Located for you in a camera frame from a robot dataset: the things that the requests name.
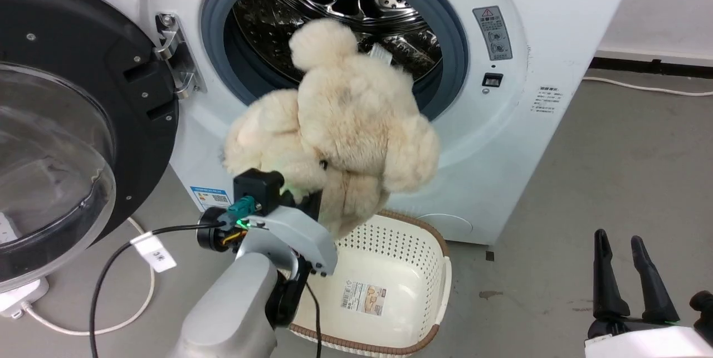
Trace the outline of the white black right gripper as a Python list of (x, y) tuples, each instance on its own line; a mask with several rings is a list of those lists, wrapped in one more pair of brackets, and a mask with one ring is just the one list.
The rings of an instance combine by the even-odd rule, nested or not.
[(671, 325), (677, 324), (680, 316), (640, 236), (631, 237), (631, 249), (642, 287), (643, 320), (604, 319), (628, 317), (631, 310), (619, 292), (612, 266), (613, 251), (604, 229), (596, 230), (594, 246), (596, 320), (585, 340), (586, 357), (712, 357), (711, 318), (701, 317), (693, 327)]

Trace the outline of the grey white left gripper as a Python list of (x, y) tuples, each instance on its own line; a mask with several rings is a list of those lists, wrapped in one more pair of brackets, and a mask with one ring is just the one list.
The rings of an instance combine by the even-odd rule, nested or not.
[(248, 190), (228, 208), (211, 207), (198, 222), (204, 249), (237, 249), (228, 272), (234, 277), (271, 277), (288, 269), (292, 277), (332, 275), (338, 262), (334, 240), (319, 221), (323, 191), (304, 198), (304, 211), (283, 204), (274, 187)]

